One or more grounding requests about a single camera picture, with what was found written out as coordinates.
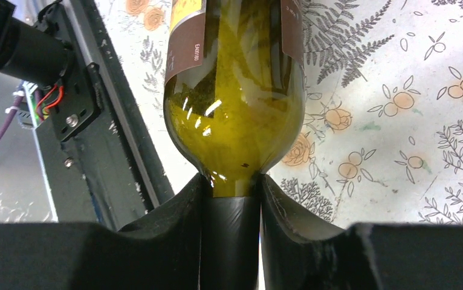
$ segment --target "bottle label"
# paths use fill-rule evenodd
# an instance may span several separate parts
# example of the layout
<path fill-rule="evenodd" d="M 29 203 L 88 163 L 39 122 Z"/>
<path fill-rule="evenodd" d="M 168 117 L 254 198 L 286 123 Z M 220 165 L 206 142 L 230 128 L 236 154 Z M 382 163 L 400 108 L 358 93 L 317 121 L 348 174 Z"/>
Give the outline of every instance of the bottle label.
<path fill-rule="evenodd" d="M 280 1 L 283 52 L 303 65 L 301 0 Z M 206 0 L 173 0 L 165 83 L 203 64 L 205 12 Z"/>
<path fill-rule="evenodd" d="M 303 19 L 301 0 L 281 0 L 283 52 L 303 65 Z"/>
<path fill-rule="evenodd" d="M 181 71 L 203 64 L 205 10 L 204 0 L 173 0 L 166 83 Z"/>

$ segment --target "gray floor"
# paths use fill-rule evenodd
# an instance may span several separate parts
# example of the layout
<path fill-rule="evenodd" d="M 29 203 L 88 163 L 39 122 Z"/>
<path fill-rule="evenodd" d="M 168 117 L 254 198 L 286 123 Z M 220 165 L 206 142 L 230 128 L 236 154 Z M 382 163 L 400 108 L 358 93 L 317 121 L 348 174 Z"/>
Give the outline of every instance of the gray floor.
<path fill-rule="evenodd" d="M 0 127 L 18 83 L 0 74 Z M 0 222 L 41 222 L 51 217 L 33 133 L 15 120 L 0 142 Z"/>

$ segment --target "yellow label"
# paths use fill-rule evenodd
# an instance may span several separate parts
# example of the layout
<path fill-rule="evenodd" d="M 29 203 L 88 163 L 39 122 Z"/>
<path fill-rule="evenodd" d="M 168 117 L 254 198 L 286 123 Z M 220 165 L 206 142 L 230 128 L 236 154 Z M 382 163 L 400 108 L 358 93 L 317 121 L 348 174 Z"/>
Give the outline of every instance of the yellow label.
<path fill-rule="evenodd" d="M 203 0 L 173 0 L 169 33 L 186 17 L 203 9 Z"/>

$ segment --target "white patterned tablecloth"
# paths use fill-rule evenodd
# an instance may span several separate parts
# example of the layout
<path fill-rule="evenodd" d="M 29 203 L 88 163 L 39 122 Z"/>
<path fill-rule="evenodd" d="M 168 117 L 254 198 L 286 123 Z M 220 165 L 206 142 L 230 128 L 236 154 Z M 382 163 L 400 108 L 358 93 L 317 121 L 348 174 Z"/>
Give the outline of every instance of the white patterned tablecloth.
<path fill-rule="evenodd" d="M 340 227 L 463 224 L 463 0 L 302 2 L 305 124 L 270 175 Z M 96 3 L 178 192 L 196 170 L 163 120 L 171 1 Z"/>

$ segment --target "silver screw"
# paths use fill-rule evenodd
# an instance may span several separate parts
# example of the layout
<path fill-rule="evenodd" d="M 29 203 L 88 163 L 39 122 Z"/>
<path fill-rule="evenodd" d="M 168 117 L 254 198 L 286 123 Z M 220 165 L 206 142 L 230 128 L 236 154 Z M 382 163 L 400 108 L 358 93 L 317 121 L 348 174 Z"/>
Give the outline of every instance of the silver screw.
<path fill-rule="evenodd" d="M 73 166 L 73 159 L 67 158 L 67 159 L 64 161 L 64 166 L 66 166 L 66 168 L 70 168 L 71 166 Z"/>
<path fill-rule="evenodd" d="M 75 114 L 73 114 L 73 115 L 69 116 L 68 118 L 66 118 L 66 124 L 69 127 L 73 128 L 73 127 L 77 126 L 78 123 L 79 123 L 79 118 Z"/>

